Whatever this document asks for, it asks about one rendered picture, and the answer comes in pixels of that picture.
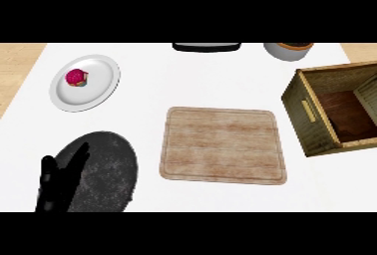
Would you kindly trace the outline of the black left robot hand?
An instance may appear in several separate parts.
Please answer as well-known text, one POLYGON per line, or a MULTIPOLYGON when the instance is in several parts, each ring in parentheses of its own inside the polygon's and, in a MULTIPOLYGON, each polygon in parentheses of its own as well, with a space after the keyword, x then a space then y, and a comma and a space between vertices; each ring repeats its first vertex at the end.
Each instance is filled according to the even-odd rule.
POLYGON ((71 206, 82 173, 91 157, 89 144, 80 146, 65 168, 58 166, 57 158, 46 155, 42 158, 40 188, 36 211, 39 213, 62 213, 71 206))

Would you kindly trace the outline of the white oval plate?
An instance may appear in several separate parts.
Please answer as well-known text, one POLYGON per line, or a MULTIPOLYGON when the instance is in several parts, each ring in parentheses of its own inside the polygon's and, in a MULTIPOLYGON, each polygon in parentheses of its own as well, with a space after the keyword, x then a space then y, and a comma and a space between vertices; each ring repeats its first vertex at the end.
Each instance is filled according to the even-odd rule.
POLYGON ((98 106, 113 94, 122 77, 122 70, 111 57, 88 55, 73 60, 57 73, 51 84, 51 101, 65 112, 82 112, 98 106), (67 75, 79 69, 83 72, 82 87, 67 81, 67 75))

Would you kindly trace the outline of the pink frosted cupcake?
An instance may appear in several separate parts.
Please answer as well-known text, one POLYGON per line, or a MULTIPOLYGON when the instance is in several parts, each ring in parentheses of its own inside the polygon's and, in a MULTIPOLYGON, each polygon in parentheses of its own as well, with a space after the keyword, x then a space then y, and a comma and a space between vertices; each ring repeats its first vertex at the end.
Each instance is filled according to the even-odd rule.
POLYGON ((89 73, 82 69, 71 70, 65 75, 65 81, 71 87, 85 87, 88 85, 89 73))

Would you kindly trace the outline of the olive wicker basket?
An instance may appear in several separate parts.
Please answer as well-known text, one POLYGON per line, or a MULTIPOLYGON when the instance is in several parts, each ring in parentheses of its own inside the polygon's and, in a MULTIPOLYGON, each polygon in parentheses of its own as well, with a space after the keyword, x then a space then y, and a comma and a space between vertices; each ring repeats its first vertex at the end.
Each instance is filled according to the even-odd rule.
POLYGON ((281 100, 306 156, 377 147, 377 61, 298 69, 281 100))

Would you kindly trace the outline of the white pot with brown rim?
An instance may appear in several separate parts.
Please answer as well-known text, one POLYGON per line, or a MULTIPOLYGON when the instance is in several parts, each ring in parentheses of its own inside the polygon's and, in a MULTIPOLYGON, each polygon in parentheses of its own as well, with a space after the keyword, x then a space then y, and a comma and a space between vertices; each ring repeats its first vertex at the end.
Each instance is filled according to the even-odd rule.
POLYGON ((265 43, 264 48, 269 55, 281 61, 299 61, 308 54, 312 43, 265 43))

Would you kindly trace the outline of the pale wooden cutting board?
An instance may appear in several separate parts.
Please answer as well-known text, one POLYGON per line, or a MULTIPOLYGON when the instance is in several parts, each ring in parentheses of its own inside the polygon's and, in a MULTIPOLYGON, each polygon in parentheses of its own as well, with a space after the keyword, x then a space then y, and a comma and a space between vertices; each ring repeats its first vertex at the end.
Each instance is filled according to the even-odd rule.
POLYGON ((274 113, 170 108, 160 173, 173 180, 283 184, 287 172, 274 113))

